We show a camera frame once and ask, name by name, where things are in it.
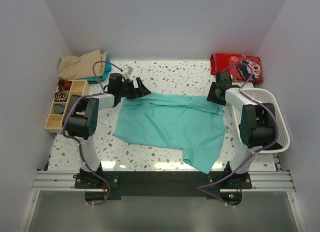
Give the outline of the mint green t shirt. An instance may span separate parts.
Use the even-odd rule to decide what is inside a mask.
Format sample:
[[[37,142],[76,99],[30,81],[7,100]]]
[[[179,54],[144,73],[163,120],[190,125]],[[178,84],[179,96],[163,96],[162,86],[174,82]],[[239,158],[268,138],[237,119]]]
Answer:
[[[223,145],[223,107],[205,96],[152,93],[125,99],[115,136],[127,143],[182,150],[183,162],[208,174]]]

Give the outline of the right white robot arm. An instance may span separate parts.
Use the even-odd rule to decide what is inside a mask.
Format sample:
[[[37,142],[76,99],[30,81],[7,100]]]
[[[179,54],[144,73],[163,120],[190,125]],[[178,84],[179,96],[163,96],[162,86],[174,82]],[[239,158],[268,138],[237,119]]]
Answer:
[[[249,171],[251,163],[262,150],[273,147],[279,136],[275,107],[248,95],[242,87],[234,85],[229,72],[216,74],[207,96],[209,102],[229,103],[241,112],[238,126],[241,145],[225,167],[223,183],[235,188],[241,181],[239,174]]]

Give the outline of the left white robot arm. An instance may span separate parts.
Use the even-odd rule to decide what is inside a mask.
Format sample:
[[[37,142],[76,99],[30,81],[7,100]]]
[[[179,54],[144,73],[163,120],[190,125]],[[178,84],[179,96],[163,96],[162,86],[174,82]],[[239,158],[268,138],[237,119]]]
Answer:
[[[100,187],[104,181],[94,142],[99,110],[116,107],[122,98],[132,100],[151,94],[139,77],[135,81],[137,87],[129,74],[113,73],[100,93],[72,95],[69,98],[62,134],[78,145],[82,163],[80,173],[88,173],[86,182],[92,188]]]

